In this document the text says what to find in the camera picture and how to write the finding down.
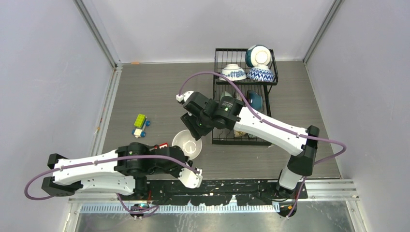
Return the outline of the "beige bowl with flower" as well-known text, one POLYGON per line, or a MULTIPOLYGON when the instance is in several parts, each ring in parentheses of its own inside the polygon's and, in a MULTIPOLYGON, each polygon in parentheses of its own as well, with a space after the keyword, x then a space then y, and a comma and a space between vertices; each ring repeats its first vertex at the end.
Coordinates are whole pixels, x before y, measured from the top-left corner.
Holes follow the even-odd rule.
POLYGON ((246 132, 234 130, 234 138, 240 138, 246 135, 246 132))

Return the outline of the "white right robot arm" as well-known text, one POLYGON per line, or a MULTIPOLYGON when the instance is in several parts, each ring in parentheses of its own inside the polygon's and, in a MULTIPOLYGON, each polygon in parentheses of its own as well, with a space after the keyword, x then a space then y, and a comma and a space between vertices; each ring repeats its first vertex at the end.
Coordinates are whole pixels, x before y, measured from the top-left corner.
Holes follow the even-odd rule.
POLYGON ((199 140, 213 129, 228 129, 255 135, 287 151, 291 158, 281 171, 276 192, 289 198, 303 176, 310 176, 317 152, 317 143, 308 139, 319 130, 293 127, 282 123, 249 107, 246 101, 224 96, 220 101, 210 99, 200 92, 187 91, 176 95, 176 100, 186 113, 182 122, 195 140, 199 140))

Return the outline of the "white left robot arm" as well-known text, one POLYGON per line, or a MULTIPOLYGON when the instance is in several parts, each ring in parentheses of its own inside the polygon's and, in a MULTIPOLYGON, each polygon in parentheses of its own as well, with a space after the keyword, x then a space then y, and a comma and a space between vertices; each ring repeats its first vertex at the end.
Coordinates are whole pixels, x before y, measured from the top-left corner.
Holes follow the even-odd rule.
POLYGON ((134 142, 95 157, 67 159, 51 154, 47 163, 54 169, 45 177, 42 190, 53 197, 77 192, 118 193, 143 200, 148 196, 147 176, 170 174, 183 186, 194 189, 202 182, 202 170, 178 146, 148 146, 134 142))

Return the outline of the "red white toy block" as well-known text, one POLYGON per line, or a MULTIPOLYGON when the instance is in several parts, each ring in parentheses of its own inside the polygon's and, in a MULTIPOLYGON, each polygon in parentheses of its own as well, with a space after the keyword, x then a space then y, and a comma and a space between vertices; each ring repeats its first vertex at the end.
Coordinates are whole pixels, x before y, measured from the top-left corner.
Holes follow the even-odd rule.
POLYGON ((168 143, 164 143, 164 144, 154 146, 155 149, 162 149, 162 148, 165 148, 165 147, 169 147, 168 143))

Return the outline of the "light green bowl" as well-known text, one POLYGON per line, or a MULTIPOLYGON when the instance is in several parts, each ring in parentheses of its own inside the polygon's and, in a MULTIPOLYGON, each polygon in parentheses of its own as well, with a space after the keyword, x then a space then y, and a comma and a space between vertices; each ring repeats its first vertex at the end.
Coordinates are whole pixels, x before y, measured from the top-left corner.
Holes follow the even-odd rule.
POLYGON ((232 95, 228 91, 223 91, 220 95, 220 101, 223 97, 231 97, 232 95))

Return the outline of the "white blue floral bowl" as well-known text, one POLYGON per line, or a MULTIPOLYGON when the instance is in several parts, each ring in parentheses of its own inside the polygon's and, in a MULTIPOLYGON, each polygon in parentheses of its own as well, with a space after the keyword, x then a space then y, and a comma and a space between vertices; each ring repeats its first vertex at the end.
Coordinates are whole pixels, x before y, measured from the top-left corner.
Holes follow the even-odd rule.
POLYGON ((231 81, 240 81, 247 78, 246 72, 237 64, 227 64, 220 74, 231 81))

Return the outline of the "toy truck with green block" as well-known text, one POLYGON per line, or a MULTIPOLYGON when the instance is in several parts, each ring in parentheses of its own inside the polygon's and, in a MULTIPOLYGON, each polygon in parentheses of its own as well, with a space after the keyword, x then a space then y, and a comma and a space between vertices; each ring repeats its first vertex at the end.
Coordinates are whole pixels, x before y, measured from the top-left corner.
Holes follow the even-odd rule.
POLYGON ((149 127, 151 122, 144 114, 139 114, 134 122, 132 134, 135 138, 144 138, 146 136, 145 128, 149 127))

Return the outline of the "dark blue glazed bowl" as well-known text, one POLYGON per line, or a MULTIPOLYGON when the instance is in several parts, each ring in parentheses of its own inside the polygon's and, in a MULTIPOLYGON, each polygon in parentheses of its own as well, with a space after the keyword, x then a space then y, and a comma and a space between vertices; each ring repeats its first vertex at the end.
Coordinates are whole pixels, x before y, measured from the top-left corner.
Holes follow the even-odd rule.
POLYGON ((261 95, 259 95, 257 92, 253 90, 248 90, 246 98, 253 109, 255 109, 258 112, 263 111, 263 98, 261 95))

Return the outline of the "blue white zigzag bowl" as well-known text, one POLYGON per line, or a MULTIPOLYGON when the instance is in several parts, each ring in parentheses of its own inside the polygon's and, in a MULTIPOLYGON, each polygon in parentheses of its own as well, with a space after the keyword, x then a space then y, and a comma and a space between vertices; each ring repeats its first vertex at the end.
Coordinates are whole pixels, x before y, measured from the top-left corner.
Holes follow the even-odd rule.
POLYGON ((268 66, 258 64, 254 67, 252 67, 248 74, 247 78, 259 82, 273 82, 274 81, 274 74, 273 72, 269 69, 268 66))

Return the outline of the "teal bowl white base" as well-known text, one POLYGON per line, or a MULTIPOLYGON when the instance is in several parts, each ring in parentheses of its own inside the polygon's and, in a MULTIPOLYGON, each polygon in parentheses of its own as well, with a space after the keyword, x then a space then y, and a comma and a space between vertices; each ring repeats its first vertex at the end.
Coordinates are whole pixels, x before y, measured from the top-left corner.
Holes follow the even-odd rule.
POLYGON ((264 45, 254 45, 245 53, 245 63, 248 67, 268 65, 272 59, 271 51, 264 45))

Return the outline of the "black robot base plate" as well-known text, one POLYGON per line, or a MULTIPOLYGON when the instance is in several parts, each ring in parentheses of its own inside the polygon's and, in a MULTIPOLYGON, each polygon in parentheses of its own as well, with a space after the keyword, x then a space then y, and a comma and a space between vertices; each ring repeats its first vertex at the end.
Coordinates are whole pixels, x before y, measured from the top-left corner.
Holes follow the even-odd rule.
POLYGON ((157 205, 204 204, 206 206, 227 205, 236 199, 239 206, 269 205, 272 202, 294 200, 299 189, 280 192, 276 179, 206 179, 198 188, 187 188, 176 180, 148 180, 124 201, 150 201, 157 205))

